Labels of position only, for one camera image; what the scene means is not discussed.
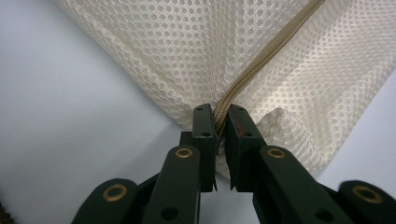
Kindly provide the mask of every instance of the screw hole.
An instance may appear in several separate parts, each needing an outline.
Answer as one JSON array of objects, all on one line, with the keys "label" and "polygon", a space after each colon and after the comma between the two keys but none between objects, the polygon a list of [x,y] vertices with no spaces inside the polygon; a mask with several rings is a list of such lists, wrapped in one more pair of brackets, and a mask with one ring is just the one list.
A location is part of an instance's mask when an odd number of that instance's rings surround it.
[{"label": "screw hole", "polygon": [[317,217],[318,219],[324,221],[324,222],[332,222],[333,221],[333,217],[332,214],[324,209],[319,209],[316,213],[315,213],[315,217]]},{"label": "screw hole", "polygon": [[103,198],[110,203],[116,202],[122,199],[127,191],[128,189],[122,184],[114,184],[103,192]]},{"label": "screw hole", "polygon": [[367,203],[382,203],[383,199],[381,195],[379,195],[373,189],[370,189],[366,186],[357,185],[352,189],[353,193],[361,198],[362,200],[366,201]]},{"label": "screw hole", "polygon": [[178,211],[175,207],[166,207],[161,211],[161,217],[166,221],[171,221],[177,218]]}]

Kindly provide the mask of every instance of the beige zipper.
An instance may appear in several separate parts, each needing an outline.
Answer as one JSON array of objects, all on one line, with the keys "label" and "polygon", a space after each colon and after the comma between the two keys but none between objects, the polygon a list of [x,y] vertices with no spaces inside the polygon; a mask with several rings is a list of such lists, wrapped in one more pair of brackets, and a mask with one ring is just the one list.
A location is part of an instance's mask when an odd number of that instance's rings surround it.
[{"label": "beige zipper", "polygon": [[308,18],[320,7],[325,0],[311,0],[289,21],[274,38],[264,47],[255,60],[245,69],[233,85],[223,94],[215,111],[215,129],[219,136],[225,127],[228,108],[233,99],[248,85],[248,83],[270,62],[272,58],[291,40]]}]

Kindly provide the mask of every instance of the white background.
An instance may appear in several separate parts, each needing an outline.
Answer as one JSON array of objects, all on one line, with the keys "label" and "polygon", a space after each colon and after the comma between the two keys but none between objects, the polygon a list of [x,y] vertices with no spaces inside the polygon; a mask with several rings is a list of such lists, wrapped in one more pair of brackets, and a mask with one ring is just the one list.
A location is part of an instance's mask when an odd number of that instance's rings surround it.
[{"label": "white background", "polygon": [[[396,72],[332,163],[396,197]],[[51,1],[0,3],[0,202],[18,223],[70,223],[99,184],[160,171],[182,129]],[[251,194],[203,194],[201,223],[258,223]]]}]

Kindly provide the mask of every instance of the hexagonal mesh pattern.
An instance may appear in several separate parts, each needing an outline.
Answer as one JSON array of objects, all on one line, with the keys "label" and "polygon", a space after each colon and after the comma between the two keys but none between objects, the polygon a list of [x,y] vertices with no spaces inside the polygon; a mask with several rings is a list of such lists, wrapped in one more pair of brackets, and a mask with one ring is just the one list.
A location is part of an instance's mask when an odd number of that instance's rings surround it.
[{"label": "hexagonal mesh pattern", "polygon": [[[186,129],[307,3],[56,1]],[[325,2],[235,103],[269,144],[322,167],[395,67],[394,18],[392,0]]]}]

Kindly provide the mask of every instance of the zipper teeth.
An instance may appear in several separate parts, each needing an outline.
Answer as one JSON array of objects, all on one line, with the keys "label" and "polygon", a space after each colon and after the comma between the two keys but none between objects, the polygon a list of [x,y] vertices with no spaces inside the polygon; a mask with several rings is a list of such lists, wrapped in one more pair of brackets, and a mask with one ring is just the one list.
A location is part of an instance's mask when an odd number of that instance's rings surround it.
[{"label": "zipper teeth", "polygon": [[291,38],[300,30],[300,28],[304,25],[304,23],[308,20],[309,17],[320,7],[320,5],[325,0],[311,0],[306,4],[306,6],[286,24],[278,34],[270,41],[270,43],[264,47],[261,53],[257,56],[257,58],[253,61],[254,65],[250,65],[246,72],[239,77],[233,85],[225,92],[225,94],[219,100],[218,105],[215,109],[215,129],[219,135],[222,135],[225,119],[227,115],[228,108],[231,105],[232,100],[248,85],[248,83],[259,73],[259,71],[268,64],[268,62],[274,58],[274,56],[291,40]]}]

